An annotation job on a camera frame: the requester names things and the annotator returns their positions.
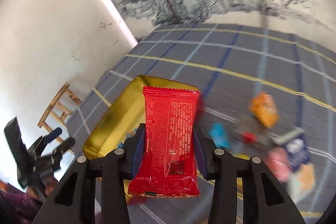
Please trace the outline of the red snack packet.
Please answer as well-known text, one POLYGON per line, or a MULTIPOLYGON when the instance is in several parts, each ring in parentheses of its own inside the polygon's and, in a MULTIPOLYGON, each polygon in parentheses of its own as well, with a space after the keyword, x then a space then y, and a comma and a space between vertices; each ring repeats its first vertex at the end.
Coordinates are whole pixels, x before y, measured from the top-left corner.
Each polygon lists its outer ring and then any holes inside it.
POLYGON ((199 91, 145 86, 142 94, 145 149, 128 193, 155 197, 198 196, 193 125, 199 91))

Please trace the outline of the dark seed bar packet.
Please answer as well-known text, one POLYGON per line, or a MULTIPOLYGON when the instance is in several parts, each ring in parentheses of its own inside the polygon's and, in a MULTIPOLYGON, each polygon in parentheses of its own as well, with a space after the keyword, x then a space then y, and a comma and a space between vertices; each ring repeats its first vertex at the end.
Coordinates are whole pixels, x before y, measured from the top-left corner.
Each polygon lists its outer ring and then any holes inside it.
POLYGON ((269 129, 257 118, 242 114, 234 128, 236 136, 247 145, 266 147, 270 144, 269 129))

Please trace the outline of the orange snack packet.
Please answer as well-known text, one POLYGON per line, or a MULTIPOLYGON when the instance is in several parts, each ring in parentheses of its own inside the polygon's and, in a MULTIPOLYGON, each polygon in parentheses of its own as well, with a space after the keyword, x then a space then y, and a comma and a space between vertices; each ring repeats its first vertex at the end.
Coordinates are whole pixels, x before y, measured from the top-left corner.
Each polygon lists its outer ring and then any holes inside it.
POLYGON ((280 119, 273 97, 266 92, 259 92, 251 99, 249 110, 266 128, 274 127, 280 119))

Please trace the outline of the blue soda cracker pack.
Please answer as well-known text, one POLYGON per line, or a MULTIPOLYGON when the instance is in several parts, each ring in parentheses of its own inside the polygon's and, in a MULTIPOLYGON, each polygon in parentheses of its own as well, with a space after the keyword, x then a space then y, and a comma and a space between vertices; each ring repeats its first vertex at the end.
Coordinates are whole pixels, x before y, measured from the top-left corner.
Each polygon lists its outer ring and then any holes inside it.
POLYGON ((295 127, 279 137, 276 144, 282 153, 276 177, 286 184, 291 199, 298 203, 315 188, 315 167, 306 146, 305 132, 295 127))

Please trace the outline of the grey plaid tablecloth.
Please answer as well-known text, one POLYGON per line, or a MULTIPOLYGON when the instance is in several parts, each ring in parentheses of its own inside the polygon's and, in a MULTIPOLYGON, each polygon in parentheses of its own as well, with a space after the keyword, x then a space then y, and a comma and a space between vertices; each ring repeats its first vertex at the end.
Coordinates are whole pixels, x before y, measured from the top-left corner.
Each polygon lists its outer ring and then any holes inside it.
POLYGON ((115 99, 138 75, 172 79, 203 93, 200 126, 228 132, 248 112, 258 91, 275 100, 281 137, 305 132, 315 184, 297 204, 306 223, 316 223, 335 195, 335 51, 294 34, 232 24, 157 28, 107 69, 68 120, 80 153, 115 99))

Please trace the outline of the blue candy wrapper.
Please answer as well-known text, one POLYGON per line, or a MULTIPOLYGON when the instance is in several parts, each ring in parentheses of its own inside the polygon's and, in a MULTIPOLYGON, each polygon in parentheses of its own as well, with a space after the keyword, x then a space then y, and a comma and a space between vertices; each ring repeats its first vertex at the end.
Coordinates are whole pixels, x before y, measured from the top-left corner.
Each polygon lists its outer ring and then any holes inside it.
POLYGON ((230 142, 224 126, 221 123, 213 123, 209 132, 218 148, 230 148, 230 142))

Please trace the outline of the red gold toffee tin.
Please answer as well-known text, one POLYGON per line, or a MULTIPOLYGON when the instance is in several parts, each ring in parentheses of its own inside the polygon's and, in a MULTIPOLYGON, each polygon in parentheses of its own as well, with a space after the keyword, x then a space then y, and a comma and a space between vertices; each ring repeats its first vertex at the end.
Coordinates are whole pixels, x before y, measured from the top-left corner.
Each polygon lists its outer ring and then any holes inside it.
MULTIPOLYGON (((137 76, 108 108, 108 111, 101 118, 84 144, 83 151, 88 158, 96 159, 107 155, 112 149, 116 148, 118 144, 124 144, 126 133, 142 123, 145 124, 145 100, 142 94, 143 87, 145 86, 199 91, 198 88, 194 86, 177 81, 152 76, 137 76)), ((199 109, 198 99, 195 118, 199 109)), ((200 171, 196 157, 195 163, 198 174, 200 171)))

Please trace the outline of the wooden chair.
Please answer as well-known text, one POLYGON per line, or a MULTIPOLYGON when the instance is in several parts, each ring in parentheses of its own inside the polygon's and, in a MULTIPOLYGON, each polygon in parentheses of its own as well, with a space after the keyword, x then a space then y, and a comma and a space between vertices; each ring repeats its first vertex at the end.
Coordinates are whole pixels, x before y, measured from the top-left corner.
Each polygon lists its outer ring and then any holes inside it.
POLYGON ((37 124, 39 128, 44 128, 48 133, 51 133, 53 130, 47 122, 48 117, 52 117, 58 124, 67 128, 66 121, 73 113, 73 111, 61 102, 63 95, 66 95, 76 106, 81 104, 81 99, 74 94, 70 89, 70 84, 66 82, 51 100, 37 124))

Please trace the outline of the pink snack packet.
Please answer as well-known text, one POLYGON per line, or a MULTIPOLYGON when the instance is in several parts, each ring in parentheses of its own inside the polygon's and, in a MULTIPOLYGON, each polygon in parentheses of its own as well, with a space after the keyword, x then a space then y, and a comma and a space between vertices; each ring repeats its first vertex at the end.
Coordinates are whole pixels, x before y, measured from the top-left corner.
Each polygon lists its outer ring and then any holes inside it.
POLYGON ((292 168, 288 153, 284 148, 276 147, 270 150, 265 162, 279 182, 288 181, 292 174, 292 168))

